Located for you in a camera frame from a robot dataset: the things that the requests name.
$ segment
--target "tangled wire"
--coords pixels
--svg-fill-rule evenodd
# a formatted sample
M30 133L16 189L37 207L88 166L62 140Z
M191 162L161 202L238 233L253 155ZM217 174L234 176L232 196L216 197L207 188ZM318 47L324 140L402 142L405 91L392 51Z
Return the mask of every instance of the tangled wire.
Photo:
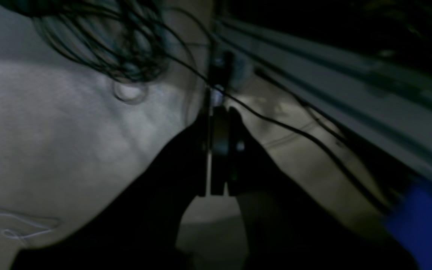
M65 1L33 20L62 56L117 82L150 82L168 68L167 26L151 0Z

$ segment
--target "wire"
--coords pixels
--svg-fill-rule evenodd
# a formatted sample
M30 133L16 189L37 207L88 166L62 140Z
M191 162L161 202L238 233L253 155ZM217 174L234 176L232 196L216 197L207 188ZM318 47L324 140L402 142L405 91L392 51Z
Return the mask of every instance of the wire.
M211 44L211 46L214 45L214 43L216 42L214 37L206 29L206 27L204 27L203 23L200 20L198 20L197 17L195 17L193 14L189 13L188 11L186 11L180 7L167 7L165 10L179 12L179 13L189 17L191 20L193 20L196 23L196 25L199 27L199 29L201 29L203 34L208 38L208 41Z
M286 93L290 94L291 96L293 96L293 98L300 104L300 106L307 112L307 114L319 125L321 126L321 128L323 128L324 130L326 130L329 134L331 134L333 137L335 137L338 141L340 141L342 144L344 144L347 148L351 149L351 147L348 145L348 141L346 140L346 138L344 138L343 136L339 135L338 133L336 133L334 130L332 130L331 128L329 128L326 124L324 124L321 119L319 117L317 117L316 115L314 115L314 112L312 111L312 107L305 101L303 101L302 99L300 99L298 96L296 96L293 92L291 92L287 87L285 87L283 84L281 84L280 82L276 81L275 79L273 79L272 77L270 77L268 74L266 74L263 70L261 69L256 69L254 71L254 74L259 77L262 78L263 80L273 84L274 86L278 87L279 89L285 91Z
M35 216L27 215L27 214L21 214L21 213L8 211L8 210L5 210L3 208L0 208L0 217L9 217L9 218L17 219L20 222L27 224L31 227L42 229L41 231L34 232L32 234L22 234L21 232L16 231L15 229L2 229L1 230L2 236L5 236L5 237L10 238L10 239L17 239L22 244L22 246L24 246L25 248L29 247L29 243L27 242L28 238L31 238L34 236L39 236L41 234L51 233L60 224L60 220L55 218L55 217L35 217ZM53 222L56 222L56 225L54 225L54 226L46 225L46 224L43 224L40 222L35 222L29 218L51 220Z
M152 1L69 1L33 21L55 51L117 82L151 82L168 69L164 34L171 29Z

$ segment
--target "black cable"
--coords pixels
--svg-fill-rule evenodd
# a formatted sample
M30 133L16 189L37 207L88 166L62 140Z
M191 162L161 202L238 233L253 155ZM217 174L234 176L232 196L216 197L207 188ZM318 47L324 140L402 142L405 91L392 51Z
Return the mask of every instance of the black cable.
M254 71L254 74L259 77L262 78L263 80L271 83L272 85L278 87L279 89L285 91L286 93L290 94L291 96L293 96L293 98L301 105L301 107L307 112L307 114L310 116L310 118L312 118L314 121L316 121L316 123L321 126L321 128L323 128L324 130L326 130L329 134L331 134L333 137L335 137L338 141L340 141L342 144L344 144L347 148L351 149L351 147L349 146L348 141L346 140L346 138L344 138L343 136L339 135L338 133L336 133L334 130L332 130L331 128L329 128L326 124L324 124L321 119L319 117L317 117L316 115L314 115L314 113L312 112L312 106L310 106L307 102L303 101L302 99L300 99L298 96L296 96L293 92L291 92L287 87L285 87L283 84L281 84L280 82L276 81L275 79L271 78L268 74L266 74L264 71L260 70L260 69L256 69Z
M211 35L211 33L209 33L209 31L206 29L206 27L204 27L203 23L200 20L198 20L197 17L195 17L193 14L189 13L188 11L186 11L180 7L168 7L165 10L179 12L179 13L187 16L188 18L190 18L191 20L193 20L196 23L196 25L199 27L199 29L201 29L203 34L208 38L208 41L210 44L215 43L215 39Z
M121 83L147 83L168 69L164 24L152 1L67 1L55 14L33 17L43 38L62 56ZM183 47L195 65L194 57Z

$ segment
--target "blue cloth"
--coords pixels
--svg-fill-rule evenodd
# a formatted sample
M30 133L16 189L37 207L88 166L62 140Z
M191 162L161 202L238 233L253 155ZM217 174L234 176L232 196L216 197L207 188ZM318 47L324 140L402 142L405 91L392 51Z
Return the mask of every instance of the blue cloth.
M432 185L422 181L410 188L386 221L386 228L413 255L420 269L432 270Z

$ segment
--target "floor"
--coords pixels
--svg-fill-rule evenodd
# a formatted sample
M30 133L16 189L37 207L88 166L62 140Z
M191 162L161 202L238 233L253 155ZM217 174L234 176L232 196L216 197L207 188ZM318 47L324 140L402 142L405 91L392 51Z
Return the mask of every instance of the floor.
M171 5L209 22L208 1ZM188 43L206 43L190 20L170 12L166 20ZM182 49L173 45L175 55L183 57ZM191 50L203 70L207 48ZM113 97L106 77L61 57L41 41L29 19L0 7L0 207L62 221L53 232L31 238L31 247L50 245L88 222L194 119L203 86L199 82L196 90L188 89L191 76L173 64L161 82L151 85L144 102L123 104ZM359 160L291 97L255 77L245 78L237 96L260 113L318 137L376 192ZM281 170L334 217L364 237L384 238L377 211L324 152L239 110ZM36 220L52 224L49 219ZM197 268L238 269L247 246L234 198L197 198L181 223L178 247L194 254ZM38 231L0 216L0 270L9 268L21 248L19 241L1 235L6 228L26 234Z

